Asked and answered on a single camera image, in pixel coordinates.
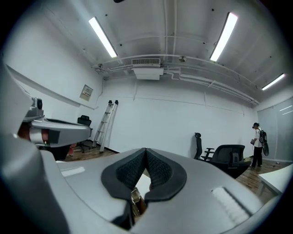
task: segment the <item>ceiling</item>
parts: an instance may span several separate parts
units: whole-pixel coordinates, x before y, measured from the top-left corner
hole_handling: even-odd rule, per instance
[[[131,59],[156,54],[162,67],[180,67],[185,74],[227,84],[261,101],[291,82],[290,57],[274,22],[253,1],[241,0],[48,0],[44,14],[102,76],[134,75]],[[238,16],[218,61],[210,56],[227,14]],[[118,55],[111,58],[88,20],[96,17]],[[178,56],[184,55],[182,63]],[[109,72],[107,68],[118,69]],[[281,73],[286,78],[261,88]]]

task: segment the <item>white shirt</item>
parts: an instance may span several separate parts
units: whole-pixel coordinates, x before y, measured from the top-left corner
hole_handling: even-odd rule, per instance
[[[255,147],[263,147],[263,143],[260,142],[260,131],[261,131],[260,127],[258,127],[258,129],[255,129],[255,137],[254,137],[256,138],[256,141],[254,143]]]

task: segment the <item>black pants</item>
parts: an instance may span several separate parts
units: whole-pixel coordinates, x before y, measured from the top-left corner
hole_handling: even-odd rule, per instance
[[[251,166],[255,166],[256,161],[257,161],[257,165],[260,166],[262,165],[262,147],[255,147],[255,151],[253,153],[253,161]]]

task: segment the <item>backpack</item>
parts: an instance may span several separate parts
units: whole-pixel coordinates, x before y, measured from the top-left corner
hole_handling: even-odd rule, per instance
[[[260,142],[263,143],[263,145],[264,145],[264,147],[263,147],[264,155],[268,156],[269,155],[269,146],[267,144],[266,132],[264,130],[260,130]]]

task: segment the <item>aluminum ladder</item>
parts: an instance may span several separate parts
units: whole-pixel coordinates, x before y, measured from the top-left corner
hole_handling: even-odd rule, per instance
[[[92,148],[95,148],[97,143],[100,144],[101,145],[100,153],[104,152],[107,130],[108,130],[109,124],[111,122],[111,118],[112,118],[115,110],[117,109],[117,106],[118,106],[118,100],[116,100],[115,103],[112,103],[112,101],[109,100],[108,106],[105,110],[102,121],[98,127],[97,133],[96,133],[95,138],[93,140]]]

